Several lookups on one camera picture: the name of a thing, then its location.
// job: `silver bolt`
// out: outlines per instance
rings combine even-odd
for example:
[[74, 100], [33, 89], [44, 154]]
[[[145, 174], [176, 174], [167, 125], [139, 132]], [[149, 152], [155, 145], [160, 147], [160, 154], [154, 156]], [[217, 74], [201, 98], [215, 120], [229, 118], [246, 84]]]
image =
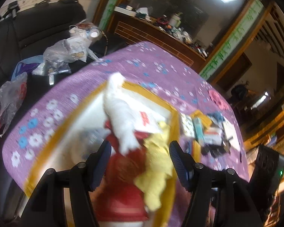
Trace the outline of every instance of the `silver bolt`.
[[79, 168], [84, 168], [86, 166], [86, 163], [85, 162], [80, 162], [80, 163], [77, 164], [77, 166]]
[[46, 174], [47, 174], [47, 175], [50, 175], [50, 174], [52, 174], [54, 171], [55, 171], [55, 169], [49, 168], [49, 169], [46, 170]]
[[227, 172], [228, 172], [230, 175], [235, 174], [235, 170], [232, 169], [232, 168], [228, 168], [228, 169], [227, 169]]
[[202, 163], [196, 163], [195, 167], [198, 169], [202, 169], [204, 167], [204, 165]]

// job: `brown wooden sideboard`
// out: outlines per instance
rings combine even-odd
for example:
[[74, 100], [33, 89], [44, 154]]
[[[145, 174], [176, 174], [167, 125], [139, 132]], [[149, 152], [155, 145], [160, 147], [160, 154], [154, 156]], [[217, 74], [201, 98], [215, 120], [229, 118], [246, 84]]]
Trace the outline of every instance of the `brown wooden sideboard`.
[[142, 19], [115, 11], [107, 31], [124, 38], [128, 44], [141, 41], [152, 42], [174, 55], [197, 73], [206, 65], [205, 58], [188, 45]]

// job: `black leather couch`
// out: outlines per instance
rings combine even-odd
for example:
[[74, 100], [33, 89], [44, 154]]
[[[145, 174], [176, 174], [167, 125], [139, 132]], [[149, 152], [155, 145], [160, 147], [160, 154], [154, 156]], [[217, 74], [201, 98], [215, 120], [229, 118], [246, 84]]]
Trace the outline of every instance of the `black leather couch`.
[[[44, 3], [21, 11], [12, 19], [0, 21], [0, 87], [11, 79], [15, 66], [20, 60], [43, 54], [44, 50], [59, 40], [69, 37], [69, 26], [86, 17], [77, 0], [61, 0], [56, 3]], [[108, 35], [107, 54], [126, 46], [121, 38]], [[106, 40], [104, 37], [92, 46], [92, 50], [101, 56], [104, 54]], [[70, 64], [72, 73], [87, 65], [82, 61]], [[69, 76], [55, 76], [55, 84]], [[28, 75], [27, 93], [22, 106], [16, 113], [8, 131], [0, 138], [0, 226], [13, 223], [22, 190], [10, 177], [2, 160], [2, 146], [9, 132], [25, 113], [50, 89], [48, 77]]]

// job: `large window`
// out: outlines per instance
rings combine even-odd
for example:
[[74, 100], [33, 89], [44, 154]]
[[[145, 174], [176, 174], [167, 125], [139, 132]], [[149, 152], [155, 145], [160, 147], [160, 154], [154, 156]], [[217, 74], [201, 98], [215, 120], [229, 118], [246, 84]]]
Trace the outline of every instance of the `large window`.
[[131, 0], [134, 8], [148, 7], [150, 16], [170, 18], [181, 12], [181, 25], [192, 37], [207, 47], [225, 31], [246, 0]]

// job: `purple cloth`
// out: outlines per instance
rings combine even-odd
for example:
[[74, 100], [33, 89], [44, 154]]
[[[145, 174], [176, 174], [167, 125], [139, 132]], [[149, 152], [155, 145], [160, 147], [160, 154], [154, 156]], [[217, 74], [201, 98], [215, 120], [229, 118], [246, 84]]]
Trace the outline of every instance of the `purple cloth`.
[[[234, 168], [239, 176], [248, 180], [242, 136], [232, 109], [220, 110], [209, 97], [208, 90], [212, 86], [184, 63], [150, 42], [141, 42], [107, 55], [72, 74], [52, 88], [22, 118], [2, 149], [5, 167], [22, 189], [34, 157], [38, 156], [64, 118], [111, 73], [117, 71], [128, 81], [149, 89], [182, 113], [190, 114], [196, 109], [204, 114], [221, 111], [235, 125], [242, 163], [238, 162], [240, 153], [235, 149], [231, 149], [231, 155], [216, 159], [210, 154], [202, 156], [202, 163], [218, 170]], [[183, 220], [189, 200], [184, 202], [182, 199], [187, 199], [187, 194], [178, 183], [170, 226], [180, 226]]]

